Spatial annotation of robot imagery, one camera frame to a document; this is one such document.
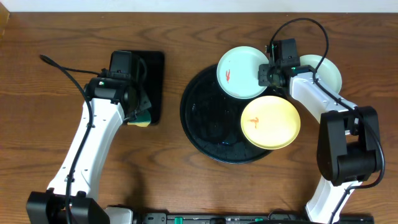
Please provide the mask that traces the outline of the green yellow sponge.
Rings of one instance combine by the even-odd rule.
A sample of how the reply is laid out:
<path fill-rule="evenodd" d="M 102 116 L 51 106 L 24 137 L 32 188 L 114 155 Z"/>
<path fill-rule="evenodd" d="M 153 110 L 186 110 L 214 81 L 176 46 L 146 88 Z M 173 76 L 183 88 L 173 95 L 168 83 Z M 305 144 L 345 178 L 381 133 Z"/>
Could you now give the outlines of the green yellow sponge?
<path fill-rule="evenodd" d="M 133 113 L 127 119 L 127 125 L 138 126 L 142 128 L 148 127 L 151 124 L 151 115 L 148 110 L 141 111 L 139 113 Z"/>

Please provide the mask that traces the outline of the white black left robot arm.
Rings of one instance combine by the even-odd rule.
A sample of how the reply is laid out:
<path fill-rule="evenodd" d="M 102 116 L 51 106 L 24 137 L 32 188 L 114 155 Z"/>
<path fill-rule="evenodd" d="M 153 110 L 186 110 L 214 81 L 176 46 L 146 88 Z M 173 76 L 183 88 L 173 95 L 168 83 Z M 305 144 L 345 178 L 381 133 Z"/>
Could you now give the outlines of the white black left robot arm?
<path fill-rule="evenodd" d="M 81 120 L 68 154 L 45 192 L 31 192 L 31 223 L 137 223 L 132 209 L 101 208 L 98 191 L 104 162 L 123 124 L 147 127 L 151 102 L 142 86 L 147 65 L 131 51 L 114 51 L 108 69 L 85 87 Z"/>

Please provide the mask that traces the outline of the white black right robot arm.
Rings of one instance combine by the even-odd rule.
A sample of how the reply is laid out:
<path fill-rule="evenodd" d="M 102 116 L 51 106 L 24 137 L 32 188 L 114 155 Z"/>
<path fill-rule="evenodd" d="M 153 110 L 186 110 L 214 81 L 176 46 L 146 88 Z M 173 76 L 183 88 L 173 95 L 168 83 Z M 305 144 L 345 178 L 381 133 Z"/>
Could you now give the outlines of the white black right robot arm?
<path fill-rule="evenodd" d="M 317 165 L 322 175 L 305 212 L 314 223 L 335 223 L 349 195 L 371 174 L 385 171 L 377 112 L 358 107 L 326 84 L 311 65 L 301 65 L 294 39 L 272 40 L 269 63 L 259 66 L 261 86 L 283 88 L 319 122 Z"/>

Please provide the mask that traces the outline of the mint plate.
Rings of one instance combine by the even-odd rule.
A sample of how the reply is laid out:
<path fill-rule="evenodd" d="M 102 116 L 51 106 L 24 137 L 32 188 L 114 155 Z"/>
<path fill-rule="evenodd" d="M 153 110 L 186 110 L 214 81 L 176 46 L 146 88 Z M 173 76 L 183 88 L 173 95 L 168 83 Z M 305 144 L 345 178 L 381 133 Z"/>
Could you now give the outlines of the mint plate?
<path fill-rule="evenodd" d="M 235 47 L 218 62 L 217 81 L 229 96 L 241 100 L 257 97 L 266 89 L 259 85 L 259 66 L 268 63 L 266 55 L 254 47 Z"/>
<path fill-rule="evenodd" d="M 322 59 L 320 55 L 303 55 L 300 56 L 301 65 L 310 65 L 316 68 L 319 61 Z M 339 93 L 342 87 L 342 77 L 337 66 L 327 58 L 325 58 L 318 69 L 318 76 L 323 82 L 331 88 L 334 92 Z"/>

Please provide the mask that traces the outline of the yellow plate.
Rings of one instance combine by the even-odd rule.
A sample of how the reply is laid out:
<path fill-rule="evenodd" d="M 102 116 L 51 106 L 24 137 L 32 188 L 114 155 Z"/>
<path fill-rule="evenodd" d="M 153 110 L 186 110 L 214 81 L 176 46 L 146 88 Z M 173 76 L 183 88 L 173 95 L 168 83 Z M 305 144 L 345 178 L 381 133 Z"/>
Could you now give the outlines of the yellow plate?
<path fill-rule="evenodd" d="M 278 96 L 262 96 L 245 107 L 240 124 L 250 143 L 262 149 L 276 150 L 295 140 L 301 120 L 289 101 Z"/>

